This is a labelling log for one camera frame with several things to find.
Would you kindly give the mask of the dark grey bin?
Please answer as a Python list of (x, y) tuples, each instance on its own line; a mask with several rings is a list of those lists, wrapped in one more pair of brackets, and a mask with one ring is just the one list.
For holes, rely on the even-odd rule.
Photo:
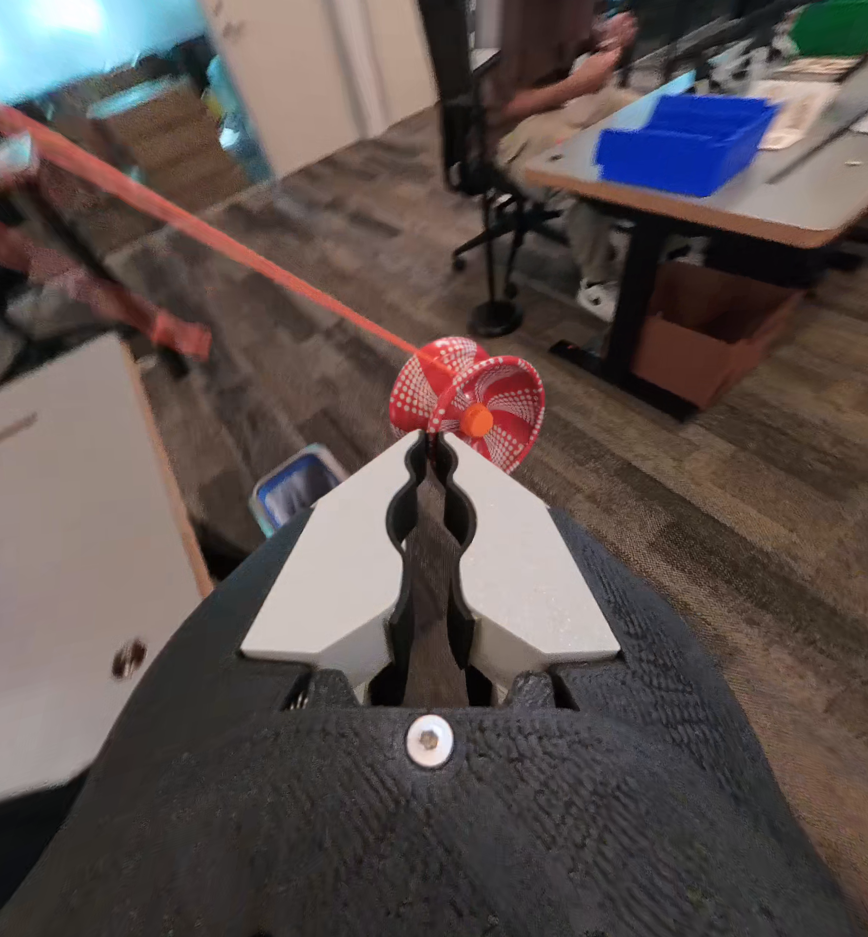
[(270, 538), (341, 485), (348, 472), (328, 447), (310, 444), (262, 476), (248, 500), (260, 530)]

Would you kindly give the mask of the green parts bin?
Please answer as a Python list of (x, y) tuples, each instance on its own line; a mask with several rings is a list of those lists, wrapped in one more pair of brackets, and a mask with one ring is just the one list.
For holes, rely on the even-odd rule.
[(805, 57), (858, 57), (868, 52), (868, 1), (809, 3), (790, 31)]

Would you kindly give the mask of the large blue parts bin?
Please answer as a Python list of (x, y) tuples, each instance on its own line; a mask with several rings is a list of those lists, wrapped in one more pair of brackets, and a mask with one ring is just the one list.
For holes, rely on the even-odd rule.
[(661, 97), (645, 125), (601, 132), (595, 164), (606, 182), (709, 197), (751, 165), (778, 111), (763, 99)]

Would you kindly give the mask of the white desk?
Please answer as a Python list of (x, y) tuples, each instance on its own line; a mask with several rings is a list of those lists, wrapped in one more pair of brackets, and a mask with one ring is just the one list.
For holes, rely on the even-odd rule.
[[(139, 369), (101, 336), (0, 390), (0, 803), (90, 767), (212, 591)], [(113, 655), (147, 658), (116, 681)]]

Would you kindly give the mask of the cardboard box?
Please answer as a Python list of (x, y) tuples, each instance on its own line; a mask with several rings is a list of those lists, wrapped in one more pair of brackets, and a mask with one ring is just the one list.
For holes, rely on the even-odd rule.
[(133, 168), (128, 175), (168, 202), (192, 213), (220, 204), (250, 185), (242, 167), (222, 150), (154, 169)]
[(215, 119), (214, 114), (213, 114), (213, 113), (211, 113), (211, 114), (212, 114), (212, 119), (210, 119), (210, 120), (208, 120), (208, 121), (206, 121), (206, 120), (201, 120), (201, 121), (193, 121), (193, 122), (191, 122), (191, 123), (182, 123), (182, 124), (180, 124), (180, 125), (178, 125), (178, 126), (175, 126), (175, 127), (164, 128), (164, 129), (161, 129), (161, 130), (159, 130), (159, 131), (153, 131), (153, 132), (150, 132), (150, 133), (147, 133), (147, 134), (139, 134), (139, 135), (136, 135), (136, 136), (134, 136), (134, 135), (133, 135), (133, 136), (128, 136), (128, 137), (125, 137), (125, 136), (118, 136), (118, 135), (112, 133), (111, 130), (106, 129), (106, 128), (103, 128), (100, 124), (99, 124), (99, 129), (100, 129), (100, 131), (104, 134), (105, 138), (112, 144), (113, 148), (115, 148), (115, 149), (119, 152), (118, 144), (120, 144), (120, 143), (132, 143), (132, 142), (135, 141), (136, 139), (139, 139), (139, 138), (142, 138), (142, 137), (152, 137), (152, 136), (159, 135), (159, 134), (162, 134), (162, 133), (166, 133), (166, 132), (169, 132), (169, 131), (174, 131), (174, 132), (176, 132), (177, 130), (179, 130), (179, 128), (185, 127), (185, 126), (188, 126), (188, 125), (193, 125), (193, 126), (197, 126), (197, 125), (198, 125), (198, 126), (201, 126), (201, 127), (202, 127), (202, 130), (200, 130), (200, 131), (191, 130), (190, 132), (191, 132), (192, 134), (197, 134), (197, 133), (199, 133), (199, 134), (203, 134), (203, 133), (209, 134), (209, 133), (212, 132), (213, 126), (215, 126), (215, 127), (217, 128), (217, 134), (218, 134), (218, 136), (219, 136), (217, 121), (216, 121), (216, 119)]
[(706, 410), (767, 357), (804, 296), (701, 266), (662, 264), (631, 373)]
[(118, 136), (136, 136), (210, 120), (212, 114), (189, 78), (143, 82), (93, 104), (87, 118)]
[(120, 143), (120, 156), (126, 165), (145, 169), (162, 167), (210, 151), (222, 150), (232, 158), (221, 146), (215, 126), (209, 134), (192, 134), (191, 130), (200, 131), (202, 127), (188, 125), (176, 132), (169, 131), (152, 137), (142, 137), (132, 143)]

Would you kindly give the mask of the black stool chair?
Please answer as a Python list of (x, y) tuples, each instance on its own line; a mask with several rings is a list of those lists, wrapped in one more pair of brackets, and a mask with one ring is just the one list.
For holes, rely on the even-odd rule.
[(559, 210), (526, 195), (498, 167), (489, 142), (484, 88), (498, 66), (499, 48), (477, 47), (468, 30), (469, 3), (421, 1), (418, 4), (438, 92), (441, 165), (447, 189), (479, 201), (482, 230), (451, 254), (461, 272), (466, 255), (484, 250), (487, 298), (470, 313), (467, 330), (478, 337), (499, 337), (520, 327), (513, 271), (525, 238), (533, 233), (562, 246)]

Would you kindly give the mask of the white door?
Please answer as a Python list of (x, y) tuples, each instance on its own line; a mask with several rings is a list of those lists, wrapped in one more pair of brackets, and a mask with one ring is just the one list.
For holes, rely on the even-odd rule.
[(337, 8), (363, 137), (432, 107), (437, 91), (419, 3), (345, 1)]
[(202, 7), (278, 178), (357, 140), (328, 2), (203, 1)]

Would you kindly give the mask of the grey work table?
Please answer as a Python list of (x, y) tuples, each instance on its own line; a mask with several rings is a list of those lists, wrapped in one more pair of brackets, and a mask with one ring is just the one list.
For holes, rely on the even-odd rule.
[(636, 351), (655, 277), (681, 262), (807, 292), (827, 248), (868, 215), (868, 56), (843, 82), (802, 139), (758, 150), (751, 165), (712, 196), (674, 195), (602, 180), (595, 164), (601, 132), (645, 125), (659, 98), (692, 95), (693, 74), (615, 112), (532, 160), (530, 183), (566, 192), (607, 217), (631, 223), (615, 316), (597, 345), (558, 341), (550, 354), (676, 419), (698, 411), (634, 377)]

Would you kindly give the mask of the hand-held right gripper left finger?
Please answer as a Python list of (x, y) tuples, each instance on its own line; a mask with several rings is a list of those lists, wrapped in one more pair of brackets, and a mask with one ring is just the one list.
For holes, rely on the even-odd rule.
[(427, 437), (411, 432), (319, 499), (242, 640), (252, 660), (384, 671), (404, 690), (414, 637), (404, 542), (418, 519)]

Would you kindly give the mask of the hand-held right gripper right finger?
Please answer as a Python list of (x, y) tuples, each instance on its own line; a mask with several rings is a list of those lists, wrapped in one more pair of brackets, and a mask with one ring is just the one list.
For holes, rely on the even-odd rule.
[(549, 507), (457, 436), (441, 438), (444, 525), (460, 553), (450, 580), (455, 662), (510, 689), (525, 672), (614, 660), (621, 651)]

